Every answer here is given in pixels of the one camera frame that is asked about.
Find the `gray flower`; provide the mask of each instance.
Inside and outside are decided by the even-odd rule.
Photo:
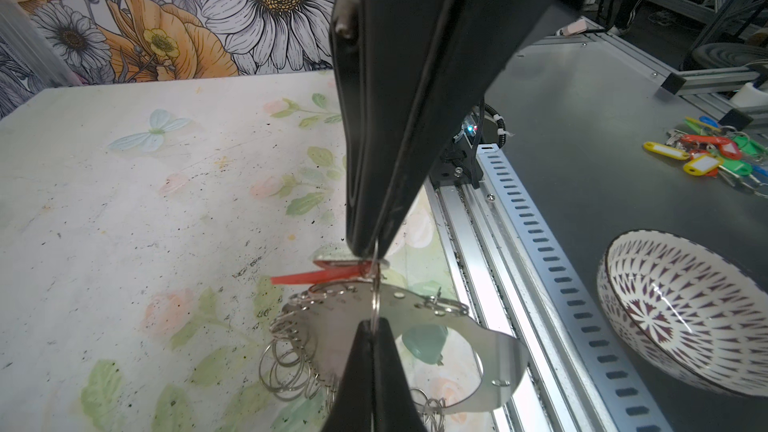
[[[333,0],[202,0],[206,27],[221,38],[242,73],[302,70],[331,62]]]
[[[91,19],[57,1],[38,7],[31,18],[74,72],[90,83],[114,80],[107,38]]]

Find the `pile of key tags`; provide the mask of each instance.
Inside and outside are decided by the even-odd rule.
[[[643,148],[685,161],[692,176],[721,177],[731,187],[768,198],[768,149],[746,133],[721,126],[708,116],[685,118],[693,132],[667,131],[666,143],[646,142]]]
[[[330,412],[339,390],[360,321],[371,317],[374,278],[370,261],[315,257],[316,272],[273,277],[274,284],[312,284],[291,295],[270,324],[272,341],[259,362],[261,383],[283,401],[326,395]],[[380,261],[382,268],[386,261]],[[395,285],[379,284],[379,313],[397,338],[414,326],[451,328],[472,346],[482,364],[480,384],[454,404],[430,398],[411,387],[424,425],[443,432],[445,416],[485,412],[507,403],[528,369],[528,350],[512,336],[490,331],[469,315],[467,305],[436,296],[422,296]]]

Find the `dark floor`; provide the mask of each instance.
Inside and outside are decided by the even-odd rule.
[[[620,1],[615,1],[614,15],[618,11]],[[608,8],[608,0],[606,0],[604,7]],[[662,27],[648,20],[649,15],[659,10],[663,10],[663,8],[647,1],[643,2],[638,8],[629,31],[622,38],[677,69],[683,62],[688,47],[699,35],[704,24],[676,15],[674,24]],[[597,14],[595,12],[587,12],[585,15],[591,20],[595,20]],[[612,25],[612,19],[613,17],[611,17],[608,26]],[[604,25],[605,21],[600,20],[599,23]]]

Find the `patterned bowl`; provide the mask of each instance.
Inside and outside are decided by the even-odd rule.
[[[659,369],[768,397],[768,294],[718,254],[666,232],[626,232],[600,262],[598,292],[619,337]]]

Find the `yellow key tag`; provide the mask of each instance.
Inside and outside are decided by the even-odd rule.
[[[657,142],[646,142],[643,144],[643,148],[661,154],[662,156],[676,158],[677,160],[687,160],[690,157],[690,154],[685,150],[675,149],[674,147],[669,147]]]
[[[692,176],[703,176],[710,170],[714,170],[723,163],[723,159],[712,157],[709,154],[695,158],[683,166],[683,170]]]

